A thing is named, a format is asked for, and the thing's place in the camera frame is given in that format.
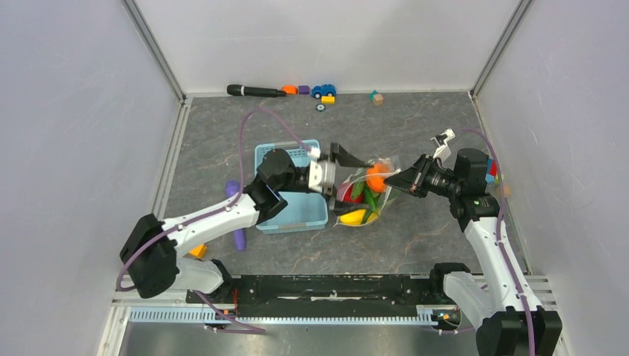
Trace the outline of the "red toy apple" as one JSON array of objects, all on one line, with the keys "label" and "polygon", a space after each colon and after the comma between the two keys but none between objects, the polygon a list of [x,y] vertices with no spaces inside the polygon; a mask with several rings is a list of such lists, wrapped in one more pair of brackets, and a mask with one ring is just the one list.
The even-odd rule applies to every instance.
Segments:
[{"label": "red toy apple", "polygon": [[343,195],[344,202],[362,203],[364,201],[364,182],[351,184]]}]

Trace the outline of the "green toy cucumber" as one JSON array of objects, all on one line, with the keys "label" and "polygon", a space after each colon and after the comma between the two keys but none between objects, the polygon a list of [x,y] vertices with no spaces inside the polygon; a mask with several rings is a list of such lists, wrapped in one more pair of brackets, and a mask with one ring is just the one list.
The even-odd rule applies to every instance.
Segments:
[{"label": "green toy cucumber", "polygon": [[363,190],[365,188],[365,181],[358,181],[352,184],[350,192],[350,198],[352,201],[358,201],[363,199]]}]

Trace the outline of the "clear dotted zip top bag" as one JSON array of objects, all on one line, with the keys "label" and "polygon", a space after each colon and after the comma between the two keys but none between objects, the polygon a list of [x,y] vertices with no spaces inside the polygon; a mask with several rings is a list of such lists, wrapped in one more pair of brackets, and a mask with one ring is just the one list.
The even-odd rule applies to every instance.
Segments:
[{"label": "clear dotted zip top bag", "polygon": [[337,189],[337,199],[365,208],[339,215],[335,225],[360,228],[379,220],[384,211],[400,196],[400,192],[384,184],[384,180],[401,172],[398,156],[375,157],[371,168],[359,168],[350,174]]}]

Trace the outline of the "orange toy fruit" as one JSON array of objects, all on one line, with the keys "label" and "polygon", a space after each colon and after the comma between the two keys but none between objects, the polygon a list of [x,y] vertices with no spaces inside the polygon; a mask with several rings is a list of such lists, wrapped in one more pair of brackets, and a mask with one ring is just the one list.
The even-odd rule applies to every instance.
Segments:
[{"label": "orange toy fruit", "polygon": [[384,183],[385,176],[383,174],[389,173],[388,165],[382,162],[376,162],[371,168],[366,171],[366,184],[368,188],[376,193],[381,194],[386,190],[386,184]]}]

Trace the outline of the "green toy bean pod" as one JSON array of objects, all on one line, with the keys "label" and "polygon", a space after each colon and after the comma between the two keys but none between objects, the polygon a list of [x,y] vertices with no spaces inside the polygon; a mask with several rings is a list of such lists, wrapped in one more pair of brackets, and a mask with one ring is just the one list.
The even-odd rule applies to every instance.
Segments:
[{"label": "green toy bean pod", "polygon": [[380,210],[378,208],[378,194],[372,192],[369,187],[365,187],[363,190],[364,202],[367,203],[370,207],[370,210],[376,216],[380,216]]}]

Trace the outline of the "yellow toy lemon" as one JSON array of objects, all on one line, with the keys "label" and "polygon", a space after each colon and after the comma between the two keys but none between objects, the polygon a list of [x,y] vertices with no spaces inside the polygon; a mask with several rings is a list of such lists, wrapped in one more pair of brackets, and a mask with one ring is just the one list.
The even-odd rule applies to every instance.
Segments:
[{"label": "yellow toy lemon", "polygon": [[338,222],[345,226],[360,227],[376,221],[379,215],[371,209],[358,209],[338,217]]}]

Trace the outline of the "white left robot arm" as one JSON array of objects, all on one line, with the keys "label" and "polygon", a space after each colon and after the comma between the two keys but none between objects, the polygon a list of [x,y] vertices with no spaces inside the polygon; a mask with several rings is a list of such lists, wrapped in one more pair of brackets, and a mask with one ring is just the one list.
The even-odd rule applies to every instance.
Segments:
[{"label": "white left robot arm", "polygon": [[135,290],[149,299],[169,289],[188,289],[224,302],[232,295],[232,281],[216,262],[189,258],[191,249],[275,218],[289,205],[283,192],[319,194],[328,209],[339,215],[361,209],[361,204],[337,200],[335,171],[338,166],[368,168],[369,163],[336,142],[327,153],[317,148],[307,151],[309,164],[305,167],[296,166],[283,149],[269,151],[248,185],[208,208],[166,220],[158,220],[154,214],[141,217],[120,251],[120,274],[129,276],[132,285],[123,286],[119,278],[117,291]]}]

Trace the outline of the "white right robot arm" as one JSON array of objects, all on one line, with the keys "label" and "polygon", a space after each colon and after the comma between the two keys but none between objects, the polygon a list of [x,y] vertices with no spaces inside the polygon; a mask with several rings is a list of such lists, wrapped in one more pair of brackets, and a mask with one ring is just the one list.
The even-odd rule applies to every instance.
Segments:
[{"label": "white right robot arm", "polygon": [[486,191],[490,158],[474,148],[458,151],[455,166],[446,169],[426,154],[384,182],[414,197],[429,193],[449,200],[450,212],[472,246],[486,288],[471,273],[454,264],[434,267],[428,283],[430,297],[454,301],[475,329],[480,355],[553,355],[563,324],[557,311],[548,311],[516,268],[517,259],[502,225],[500,205]]}]

